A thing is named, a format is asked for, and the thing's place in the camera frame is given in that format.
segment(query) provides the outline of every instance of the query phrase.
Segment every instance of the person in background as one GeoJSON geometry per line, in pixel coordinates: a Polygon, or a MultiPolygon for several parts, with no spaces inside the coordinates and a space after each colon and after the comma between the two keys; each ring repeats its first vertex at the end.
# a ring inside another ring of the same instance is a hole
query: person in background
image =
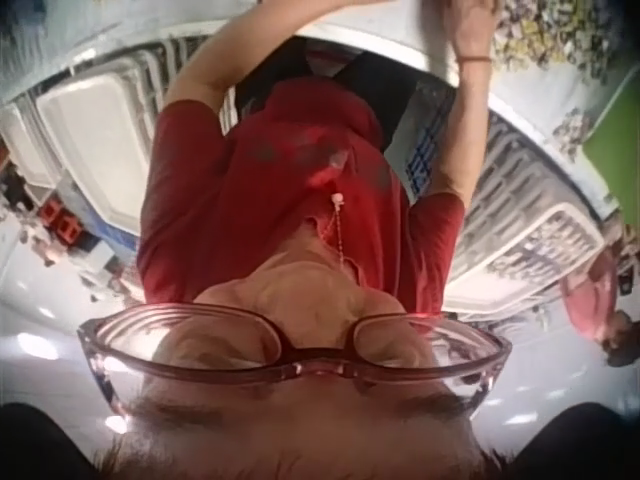
{"type": "MultiPolygon", "coordinates": [[[[485,156],[500,11],[494,0],[442,2],[460,82],[431,185],[410,207],[383,151],[419,72],[364,53],[316,77],[304,42],[290,41],[323,15],[368,3],[262,2],[206,41],[171,85],[141,217],[150,305],[80,330],[105,398],[133,425],[104,454],[104,478],[486,479],[504,466],[469,420],[488,389],[465,384],[478,393],[467,402],[446,377],[429,380],[437,332],[410,315],[446,322],[443,290],[485,156]],[[227,91],[283,51],[261,109],[224,136],[227,91]],[[153,322],[168,333],[148,356],[151,340],[136,344],[145,380],[125,405],[91,353],[100,325],[118,336],[153,322]]],[[[491,370],[460,376],[493,383],[509,346],[492,342],[491,370]]]]}
{"type": "Polygon", "coordinates": [[[561,281],[569,320],[585,338],[599,344],[607,364],[624,367],[640,358],[640,323],[622,310],[616,311],[620,267],[637,260],[637,238],[618,215],[605,223],[609,245],[576,272],[561,281]]]}

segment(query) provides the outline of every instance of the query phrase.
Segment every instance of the red t-shirt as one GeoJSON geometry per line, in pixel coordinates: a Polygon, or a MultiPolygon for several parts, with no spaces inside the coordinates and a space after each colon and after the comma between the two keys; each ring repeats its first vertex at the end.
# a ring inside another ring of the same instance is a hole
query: red t-shirt
{"type": "Polygon", "coordinates": [[[616,306],[618,274],[616,260],[610,249],[600,253],[589,269],[588,278],[569,291],[566,280],[561,282],[569,320],[578,332],[594,340],[616,306]]]}
{"type": "Polygon", "coordinates": [[[361,285],[408,311],[439,312],[464,206],[451,194],[409,208],[379,151],[369,106],[324,78],[275,86],[225,137],[195,101],[160,115],[142,210],[138,267],[147,300],[190,302],[248,276],[307,219],[336,245],[331,195],[344,196],[343,251],[361,285]]]}

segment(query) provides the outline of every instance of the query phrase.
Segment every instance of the dark hair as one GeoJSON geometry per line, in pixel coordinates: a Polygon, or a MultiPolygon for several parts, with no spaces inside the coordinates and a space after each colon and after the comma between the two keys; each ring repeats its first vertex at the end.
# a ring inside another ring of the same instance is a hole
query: dark hair
{"type": "Polygon", "coordinates": [[[613,368],[626,367],[640,358],[640,323],[631,325],[616,348],[608,340],[602,344],[607,353],[607,365],[613,368]]]}
{"type": "MultiPolygon", "coordinates": [[[[154,480],[162,480],[165,478],[185,479],[188,477],[176,476],[173,465],[160,462],[159,465],[150,464],[143,458],[133,457],[127,459],[120,458],[122,442],[115,441],[113,446],[105,453],[96,457],[94,463],[103,480],[132,480],[139,478],[150,478],[154,480]]],[[[507,478],[507,470],[510,464],[510,458],[501,455],[493,450],[481,452],[482,461],[472,471],[471,475],[466,478],[455,477],[455,480],[499,480],[507,478]]],[[[291,461],[286,459],[280,460],[270,472],[264,472],[259,466],[248,466],[245,470],[234,474],[218,473],[212,474],[212,480],[252,480],[252,479],[273,479],[273,480],[294,480],[289,476],[291,461]]],[[[345,473],[341,475],[340,480],[374,480],[379,477],[373,474],[360,476],[358,474],[345,473]]]]}

